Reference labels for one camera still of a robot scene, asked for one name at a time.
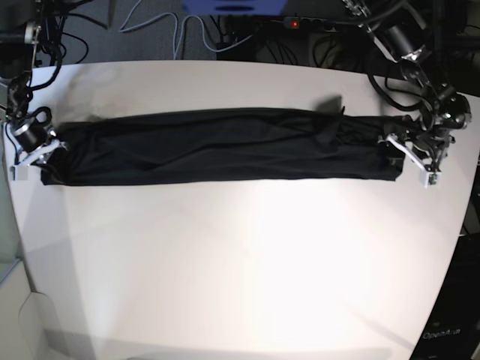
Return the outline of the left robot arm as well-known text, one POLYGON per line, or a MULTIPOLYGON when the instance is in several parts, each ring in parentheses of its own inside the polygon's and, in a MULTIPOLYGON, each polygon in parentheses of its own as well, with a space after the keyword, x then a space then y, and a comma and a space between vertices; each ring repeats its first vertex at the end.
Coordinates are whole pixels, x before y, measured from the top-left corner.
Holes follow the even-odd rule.
POLYGON ((443 60, 442 1, 433 1, 429 18, 424 18, 414 1, 344 1, 348 13, 343 26, 359 27, 376 49, 398 65, 402 77, 418 89, 418 102, 402 105, 374 79, 367 78, 375 92, 397 110, 416 112, 406 130, 385 136, 385 142, 404 153, 419 169, 424 187, 437 185, 441 164, 455 138, 472 121, 470 103, 449 80, 443 60))

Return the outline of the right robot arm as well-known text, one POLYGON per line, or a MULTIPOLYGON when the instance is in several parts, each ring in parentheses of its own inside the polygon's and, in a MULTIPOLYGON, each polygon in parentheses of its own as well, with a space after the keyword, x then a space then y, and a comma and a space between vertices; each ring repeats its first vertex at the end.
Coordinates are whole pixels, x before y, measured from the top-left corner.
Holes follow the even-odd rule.
POLYGON ((30 166, 42 167, 51 154, 65 148, 52 125, 52 111, 30 111, 35 92, 51 86, 63 64, 61 39, 65 20, 85 1, 1 2, 1 126, 14 147, 12 180, 26 178, 30 166), (45 52, 54 67, 50 78, 33 85, 37 52, 45 52))

